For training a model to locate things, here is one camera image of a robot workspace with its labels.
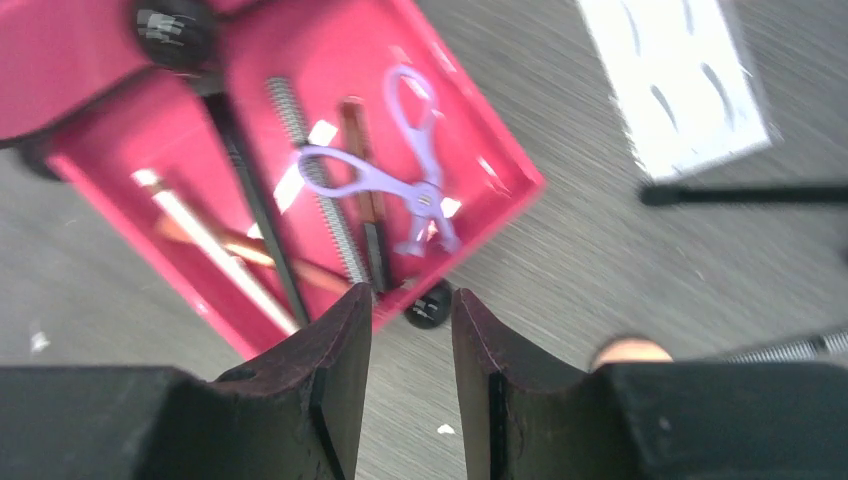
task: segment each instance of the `wooden handle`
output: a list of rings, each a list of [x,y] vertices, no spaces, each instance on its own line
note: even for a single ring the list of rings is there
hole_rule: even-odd
[[[218,241],[221,242],[228,252],[250,263],[274,268],[274,260],[265,251],[265,244],[261,240],[239,235],[221,228],[212,226],[208,226],[208,228],[218,237]],[[193,243],[191,237],[168,215],[163,215],[159,218],[156,222],[156,231],[165,238],[175,242]],[[295,273],[303,277],[311,285],[339,295],[344,295],[350,289],[350,284],[347,280],[329,270],[300,259],[292,259],[291,263]]]

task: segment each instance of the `white debris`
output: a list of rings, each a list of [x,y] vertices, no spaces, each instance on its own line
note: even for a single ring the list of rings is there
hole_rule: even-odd
[[[47,340],[47,335],[44,332],[37,332],[30,337],[29,351],[31,353],[41,353],[48,345],[50,345],[50,340]]]
[[[436,429],[439,435],[456,435],[456,430],[447,423]]]

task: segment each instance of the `metal spring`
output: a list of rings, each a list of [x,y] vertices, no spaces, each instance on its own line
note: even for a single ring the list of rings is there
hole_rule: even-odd
[[[308,141],[306,124],[288,80],[283,77],[271,77],[267,80],[267,87],[277,115],[288,131],[292,143],[305,145]],[[329,175],[321,162],[309,162],[306,166],[306,174],[313,182],[327,186]],[[333,236],[336,252],[344,264],[348,279],[354,284],[359,282],[371,283],[368,270],[365,269],[362,256],[353,241],[353,234],[345,222],[341,204],[336,199],[320,195],[318,195],[318,204],[324,214],[324,221]]]
[[[730,363],[798,362],[845,352],[848,352],[848,330],[837,330],[749,352],[731,354],[723,357],[723,360]]]

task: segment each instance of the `metal rod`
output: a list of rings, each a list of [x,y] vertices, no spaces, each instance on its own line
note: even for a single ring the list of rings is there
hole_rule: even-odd
[[[286,255],[280,230],[277,228],[279,211],[276,203],[270,200],[272,197],[268,193],[259,165],[250,150],[229,98],[224,93],[217,93],[204,97],[204,103],[227,150],[233,169],[238,175],[242,193],[250,206],[256,225],[259,226],[268,253],[274,259],[280,284],[286,292],[294,316],[303,323],[309,323],[311,322],[309,312],[297,288],[297,277]]]

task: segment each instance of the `black knob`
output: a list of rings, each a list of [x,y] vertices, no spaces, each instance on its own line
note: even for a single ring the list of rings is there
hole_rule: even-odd
[[[200,73],[215,60],[215,11],[201,0],[136,0],[132,29],[145,54],[157,65],[180,73]]]
[[[403,315],[413,326],[430,330],[445,323],[450,317],[453,287],[442,280],[409,306]]]

